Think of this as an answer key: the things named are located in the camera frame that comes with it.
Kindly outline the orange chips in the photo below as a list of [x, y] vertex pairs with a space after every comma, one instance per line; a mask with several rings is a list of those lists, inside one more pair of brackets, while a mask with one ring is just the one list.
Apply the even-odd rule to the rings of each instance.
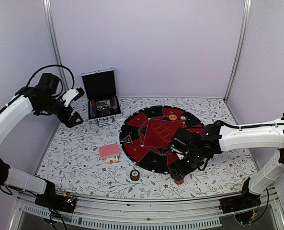
[[182, 121], [182, 122], [185, 122], [187, 120], [187, 118], [185, 116], [180, 116], [179, 120]]

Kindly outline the orange chip stack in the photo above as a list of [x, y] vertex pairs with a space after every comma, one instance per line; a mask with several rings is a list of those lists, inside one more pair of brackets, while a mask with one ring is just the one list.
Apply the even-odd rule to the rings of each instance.
[[182, 184], [184, 182], [184, 179], [180, 179], [180, 180], [174, 180], [174, 182], [178, 185]]

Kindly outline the orange big blind button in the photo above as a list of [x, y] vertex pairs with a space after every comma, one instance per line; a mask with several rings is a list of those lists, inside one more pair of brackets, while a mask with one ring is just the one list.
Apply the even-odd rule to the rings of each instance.
[[174, 121], [174, 120], [177, 120], [178, 117], [176, 115], [174, 115], [174, 114], [171, 114], [171, 115], [169, 115], [169, 119]]

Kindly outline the triangular all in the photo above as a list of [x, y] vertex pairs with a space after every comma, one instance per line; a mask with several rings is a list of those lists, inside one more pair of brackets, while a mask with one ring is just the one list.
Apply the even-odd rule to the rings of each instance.
[[120, 140], [121, 143], [127, 143], [127, 144], [133, 144], [133, 140], [131, 138], [131, 135], [128, 134], [123, 139]]

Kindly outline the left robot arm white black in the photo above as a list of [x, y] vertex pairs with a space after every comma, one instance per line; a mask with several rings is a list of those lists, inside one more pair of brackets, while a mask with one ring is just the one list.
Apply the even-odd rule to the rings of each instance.
[[52, 73], [43, 73], [35, 86], [20, 88], [5, 107], [0, 110], [0, 186], [40, 197], [49, 207], [60, 203], [56, 186], [47, 179], [34, 175], [34, 163], [40, 158], [48, 138], [45, 131], [52, 131], [53, 123], [60, 122], [72, 128], [83, 121], [71, 102], [84, 95], [82, 88], [57, 91], [61, 80]]

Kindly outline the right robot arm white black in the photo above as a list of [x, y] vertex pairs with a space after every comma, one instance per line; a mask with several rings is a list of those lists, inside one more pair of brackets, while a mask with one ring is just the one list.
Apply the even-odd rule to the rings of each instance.
[[178, 160], [168, 167], [171, 178], [180, 181], [194, 170], [205, 170], [214, 154], [249, 148], [275, 148], [263, 168], [248, 177], [240, 195], [220, 200], [224, 213], [259, 206], [261, 193], [284, 174], [284, 113], [266, 123], [233, 126], [223, 121], [206, 125], [201, 134], [178, 128], [168, 148]]

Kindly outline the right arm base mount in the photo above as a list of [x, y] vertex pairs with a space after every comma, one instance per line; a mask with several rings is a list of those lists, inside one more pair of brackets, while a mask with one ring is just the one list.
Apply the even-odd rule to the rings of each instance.
[[260, 211], [260, 195], [236, 195], [219, 200], [224, 214], [235, 212], [235, 219], [241, 225], [251, 224]]

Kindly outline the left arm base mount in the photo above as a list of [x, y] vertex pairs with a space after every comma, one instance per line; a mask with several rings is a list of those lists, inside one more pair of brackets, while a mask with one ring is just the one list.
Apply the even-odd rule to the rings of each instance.
[[65, 194], [44, 194], [37, 195], [35, 204], [47, 208], [53, 208], [57, 211], [74, 213], [77, 203], [77, 197], [75, 195]]

